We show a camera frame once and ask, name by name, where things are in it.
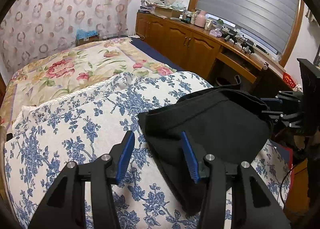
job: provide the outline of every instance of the pink container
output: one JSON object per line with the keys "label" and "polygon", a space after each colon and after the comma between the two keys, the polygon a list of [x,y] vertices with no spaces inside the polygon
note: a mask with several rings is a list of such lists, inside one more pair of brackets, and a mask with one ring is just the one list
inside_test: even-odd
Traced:
{"label": "pink container", "polygon": [[200,13],[196,16],[195,25],[204,28],[205,26],[205,15],[206,11],[201,10]]}

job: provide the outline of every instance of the red basket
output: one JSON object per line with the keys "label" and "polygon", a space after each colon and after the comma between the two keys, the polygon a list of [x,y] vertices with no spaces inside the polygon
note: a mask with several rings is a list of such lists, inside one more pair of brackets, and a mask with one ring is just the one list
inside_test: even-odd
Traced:
{"label": "red basket", "polygon": [[293,81],[293,79],[288,73],[285,73],[285,72],[283,73],[283,80],[284,82],[286,82],[286,84],[289,85],[289,87],[295,88],[296,83]]}

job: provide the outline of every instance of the blue floral bedspread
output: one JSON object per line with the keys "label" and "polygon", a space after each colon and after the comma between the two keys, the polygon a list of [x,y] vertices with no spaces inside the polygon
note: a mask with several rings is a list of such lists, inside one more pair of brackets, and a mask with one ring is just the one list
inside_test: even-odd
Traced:
{"label": "blue floral bedspread", "polygon": [[[44,194],[68,161],[94,161],[131,130],[136,141],[126,177],[112,187],[121,227],[196,228],[199,215],[186,216],[169,190],[142,135],[137,114],[174,104],[183,95],[209,87],[204,79],[186,71],[160,78],[121,73],[25,109],[13,126],[14,138],[4,149],[10,199],[20,224],[28,227]],[[252,166],[279,200],[280,184],[288,166],[269,141]],[[282,189],[285,198],[289,185],[290,177]],[[231,189],[226,196],[225,228],[230,228]],[[87,228],[93,228],[90,183],[86,183],[85,199]]]}

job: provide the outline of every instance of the black cloth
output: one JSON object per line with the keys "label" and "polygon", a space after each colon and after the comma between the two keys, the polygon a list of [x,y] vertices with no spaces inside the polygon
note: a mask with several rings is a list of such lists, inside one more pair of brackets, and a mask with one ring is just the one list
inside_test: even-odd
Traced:
{"label": "black cloth", "polygon": [[258,98],[220,87],[194,92],[174,105],[138,114],[157,166],[188,215],[200,211],[205,185],[190,178],[181,133],[188,131],[195,143],[223,161],[251,163],[271,135],[269,120],[260,114],[263,110],[268,107]]}

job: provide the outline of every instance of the bed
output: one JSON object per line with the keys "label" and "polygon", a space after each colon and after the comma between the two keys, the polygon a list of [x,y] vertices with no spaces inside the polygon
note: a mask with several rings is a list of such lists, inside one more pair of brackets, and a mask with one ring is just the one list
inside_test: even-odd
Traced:
{"label": "bed", "polygon": [[[1,177],[12,212],[23,227],[54,179],[71,160],[93,161],[135,133],[126,177],[113,187],[122,228],[196,228],[162,178],[138,125],[137,114],[174,104],[188,93],[211,87],[181,70],[145,43],[131,38],[86,44],[36,61],[10,80],[0,112],[3,133]],[[251,163],[274,197],[292,163],[267,141]],[[291,178],[284,181],[287,197]],[[227,192],[225,228],[231,226],[232,191]],[[87,228],[94,228],[86,184]]]}
{"label": "bed", "polygon": [[159,77],[177,69],[182,70],[137,38],[92,42],[62,51],[13,75],[0,108],[1,125],[10,133],[22,106],[41,105],[122,72]]}

